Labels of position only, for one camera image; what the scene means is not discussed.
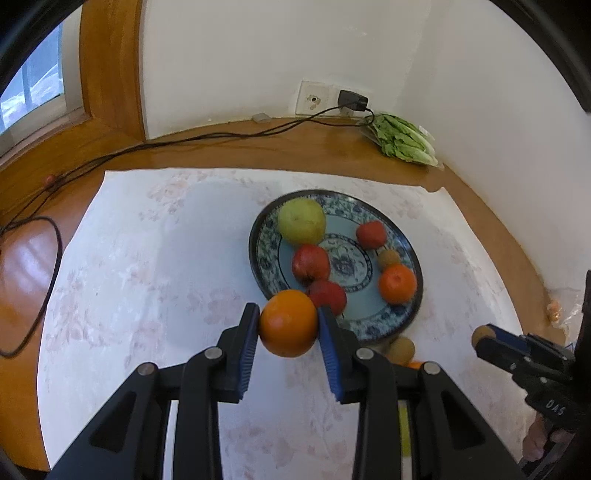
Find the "wall socket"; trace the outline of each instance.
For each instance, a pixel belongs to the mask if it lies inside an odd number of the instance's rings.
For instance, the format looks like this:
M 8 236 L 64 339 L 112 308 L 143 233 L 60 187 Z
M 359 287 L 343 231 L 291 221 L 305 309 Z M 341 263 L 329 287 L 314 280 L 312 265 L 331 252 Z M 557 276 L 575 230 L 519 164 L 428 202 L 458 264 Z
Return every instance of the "wall socket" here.
M 327 83 L 308 82 L 303 80 L 300 85 L 300 93 L 295 104 L 296 115 L 314 115 L 315 113 L 337 106 L 341 90 L 350 90 L 360 93 L 368 98 L 368 108 L 371 107 L 372 94 L 365 90 L 342 87 L 340 85 L 328 85 Z M 325 113 L 323 116 L 365 116 L 363 112 L 343 112 L 335 109 Z

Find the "green leafy vegetable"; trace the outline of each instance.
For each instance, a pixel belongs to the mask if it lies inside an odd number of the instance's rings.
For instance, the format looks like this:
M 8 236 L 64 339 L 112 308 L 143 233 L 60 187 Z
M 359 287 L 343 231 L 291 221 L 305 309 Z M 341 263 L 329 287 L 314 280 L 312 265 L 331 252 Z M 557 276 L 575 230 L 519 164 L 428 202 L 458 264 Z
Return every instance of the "green leafy vegetable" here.
M 439 164 L 431 145 L 433 137 L 426 130 L 387 113 L 376 115 L 370 129 L 387 157 L 434 167 Z

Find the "black power adapter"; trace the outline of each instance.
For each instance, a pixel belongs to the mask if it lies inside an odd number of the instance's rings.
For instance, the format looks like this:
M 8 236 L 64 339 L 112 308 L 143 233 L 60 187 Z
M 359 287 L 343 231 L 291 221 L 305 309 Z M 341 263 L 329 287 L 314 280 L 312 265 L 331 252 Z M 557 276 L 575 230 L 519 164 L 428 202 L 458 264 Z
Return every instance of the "black power adapter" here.
M 339 107 L 347 107 L 356 112 L 365 112 L 368 107 L 368 98 L 349 90 L 341 90 L 339 92 L 339 100 L 337 105 Z

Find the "decorative plate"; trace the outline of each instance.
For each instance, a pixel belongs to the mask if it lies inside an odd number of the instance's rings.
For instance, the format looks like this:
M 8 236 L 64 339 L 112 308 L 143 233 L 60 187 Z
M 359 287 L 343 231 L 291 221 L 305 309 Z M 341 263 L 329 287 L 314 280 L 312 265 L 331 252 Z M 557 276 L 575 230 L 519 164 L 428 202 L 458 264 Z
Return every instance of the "decorative plate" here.
M 248 252 L 252 272 L 265 297 L 294 288 L 305 288 L 291 272 L 295 249 L 277 231 L 281 206 L 296 197 L 316 200 L 326 214 L 326 233 L 320 246 L 330 258 L 330 280 L 347 292 L 347 308 L 337 322 L 352 330 L 360 342 L 375 343 L 402 331 L 413 320 L 423 298 L 423 275 L 417 255 L 392 220 L 371 205 L 330 190 L 300 190 L 288 193 L 267 205 L 252 226 Z M 372 220 L 381 221 L 388 233 L 386 247 L 395 249 L 401 262 L 414 271 L 417 292 L 403 305 L 388 305 L 380 296 L 380 272 L 375 250 L 365 251 L 357 243 L 357 227 Z

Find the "plate rim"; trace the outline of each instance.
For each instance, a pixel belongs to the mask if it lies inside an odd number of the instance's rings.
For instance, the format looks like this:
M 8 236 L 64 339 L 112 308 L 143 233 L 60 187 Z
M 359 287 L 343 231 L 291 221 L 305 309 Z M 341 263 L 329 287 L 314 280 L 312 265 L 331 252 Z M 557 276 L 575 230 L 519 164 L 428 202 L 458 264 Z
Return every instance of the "plate rim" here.
M 289 192 L 284 195 L 281 195 L 281 196 L 277 197 L 275 200 L 273 200 L 272 202 L 265 205 L 262 208 L 262 210 L 259 212 L 259 214 L 256 216 L 256 219 L 252 224 L 251 233 L 248 236 L 248 259 L 249 259 L 249 262 L 251 265 L 252 274 L 255 277 L 256 284 L 258 285 L 258 287 L 262 291 L 265 298 L 267 300 L 270 300 L 271 297 L 273 296 L 273 294 L 265 285 L 262 284 L 262 281 L 261 281 L 262 272 L 261 272 L 258 262 L 256 262 L 256 251 L 255 251 L 256 238 L 258 237 L 258 234 L 261 231 L 262 223 L 263 223 L 264 219 L 269 215 L 269 213 L 271 211 L 273 211 L 278 205 L 281 205 L 281 204 L 283 204 L 289 200 L 292 200 L 294 198 L 299 198 L 299 197 L 303 197 L 303 196 L 307 196 L 307 195 L 315 195 L 315 194 L 316 195 L 324 194 L 324 195 L 328 195 L 328 196 L 334 196 L 335 193 L 337 193 L 339 195 L 344 195 L 350 199 L 355 200 L 356 202 L 359 202 L 360 204 L 363 205 L 364 208 L 368 209 L 374 215 L 376 215 L 377 217 L 382 219 L 382 221 L 383 221 L 383 219 L 385 219 L 385 222 L 388 224 L 388 226 L 390 228 L 392 228 L 396 233 L 398 233 L 402 237 L 404 237 L 406 239 L 406 241 L 408 242 L 408 244 L 410 245 L 410 251 L 408 252 L 408 254 L 411 258 L 411 261 L 413 262 L 413 265 L 415 266 L 415 274 L 417 277 L 417 292 L 415 293 L 415 296 L 413 298 L 413 305 L 412 305 L 412 308 L 411 308 L 407 318 L 393 332 L 388 333 L 386 335 L 382 335 L 374 340 L 369 340 L 369 341 L 368 340 L 365 340 L 365 341 L 360 340 L 360 342 L 363 344 L 371 344 L 371 343 L 381 342 L 387 338 L 394 338 L 394 337 L 398 336 L 402 331 L 404 331 L 412 323 L 412 321 L 414 320 L 414 318 L 416 317 L 416 315 L 418 313 L 419 308 L 421 307 L 421 303 L 423 302 L 423 290 L 424 290 L 423 270 L 421 269 L 421 264 L 418 260 L 417 253 L 415 252 L 412 243 L 408 240 L 407 236 L 404 235 L 403 231 L 398 227 L 398 225 L 396 225 L 386 214 L 384 214 L 383 212 L 378 210 L 376 207 L 370 205 L 368 202 L 366 202 L 364 200 L 361 200 L 361 199 L 358 199 L 357 197 L 349 195 L 348 193 L 337 192 L 336 190 L 326 190 L 326 189 L 296 190 L 294 192 Z

